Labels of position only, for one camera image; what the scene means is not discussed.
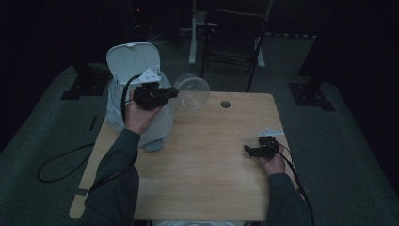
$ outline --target cord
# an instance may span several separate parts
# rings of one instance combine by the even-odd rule
[[[281,145],[285,150],[287,150],[288,153],[290,154],[291,158],[293,158],[292,155],[291,155],[291,151],[287,147],[285,147],[284,145],[280,144],[279,142],[278,142],[278,144]],[[305,189],[303,188],[302,184],[299,181],[298,174],[296,173],[296,170],[294,168],[294,163],[291,162],[290,160],[288,160],[287,157],[285,157],[282,153],[279,152],[279,150],[276,150],[269,143],[266,143],[266,145],[271,147],[273,150],[276,151],[276,153],[278,153],[282,158],[284,158],[285,162],[287,162],[288,166],[290,167],[291,171],[293,172],[295,181],[296,181],[296,183],[298,184],[298,187],[299,187],[299,192],[302,194],[303,198],[305,199],[305,202],[308,205],[309,211],[311,213],[311,226],[314,226],[314,213],[313,213],[313,208],[311,207],[311,201],[309,200],[309,197],[306,194]]]
[[[44,168],[46,165],[48,165],[49,163],[53,162],[54,160],[56,160],[56,159],[58,159],[58,158],[61,158],[61,157],[65,156],[65,155],[67,155],[67,154],[74,153],[74,152],[76,152],[76,151],[79,151],[79,150],[81,150],[81,149],[84,149],[84,148],[87,148],[87,147],[91,147],[91,146],[94,146],[94,143],[90,143],[90,144],[81,146],[81,147],[79,147],[79,148],[73,149],[73,150],[68,151],[68,152],[66,152],[66,153],[62,153],[62,154],[59,154],[59,155],[56,155],[56,156],[54,156],[54,157],[51,157],[51,158],[47,159],[46,161],[44,161],[44,163],[42,163],[42,164],[40,165],[40,167],[39,167],[39,169],[38,169],[38,172],[37,172],[37,174],[36,174],[36,177],[38,178],[38,180],[39,180],[40,182],[43,182],[43,183],[54,183],[54,182],[58,182],[58,181],[64,180],[65,178],[71,176],[74,172],[76,172],[80,167],[82,167],[82,165],[83,165],[86,161],[88,161],[88,159],[90,158],[91,152],[83,159],[83,161],[82,161],[75,169],[73,169],[72,171],[70,171],[69,173],[67,173],[66,175],[64,175],[64,176],[62,176],[62,177],[59,177],[59,178],[56,178],[56,179],[53,179],[53,180],[46,180],[46,179],[43,179],[43,178],[40,176],[40,173],[41,173],[41,171],[43,170],[43,168]]]

